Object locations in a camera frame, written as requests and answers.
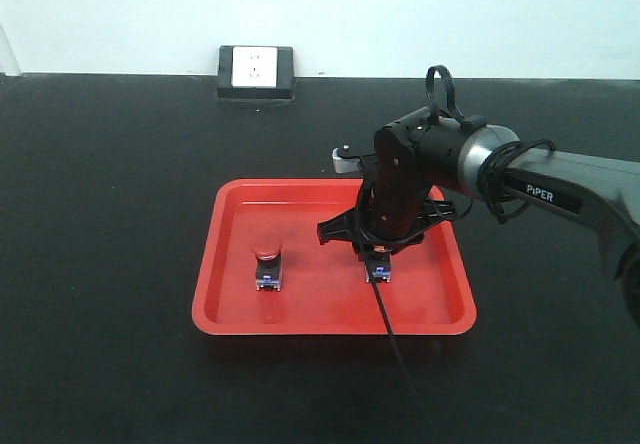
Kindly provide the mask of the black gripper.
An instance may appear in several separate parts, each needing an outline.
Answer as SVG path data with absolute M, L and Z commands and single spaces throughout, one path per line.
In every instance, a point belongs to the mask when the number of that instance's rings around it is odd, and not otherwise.
M 351 209 L 317 225 L 319 242 L 349 242 L 356 254 L 383 246 L 391 254 L 417 245 L 430 228 L 458 217 L 453 202 L 431 197 L 415 160 L 359 155 L 363 180 Z

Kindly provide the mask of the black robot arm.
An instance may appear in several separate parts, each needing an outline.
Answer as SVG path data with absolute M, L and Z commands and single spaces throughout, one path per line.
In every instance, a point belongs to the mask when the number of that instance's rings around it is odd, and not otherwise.
M 546 139 L 526 143 L 482 118 L 465 121 L 430 107 L 378 130 L 374 151 L 333 152 L 340 173 L 361 172 L 354 208 L 318 224 L 321 243 L 351 243 L 363 261 L 422 241 L 429 228 L 459 217 L 435 186 L 484 202 L 504 223 L 534 205 L 597 234 L 604 272 L 621 283 L 639 318 L 639 165 L 560 152 Z

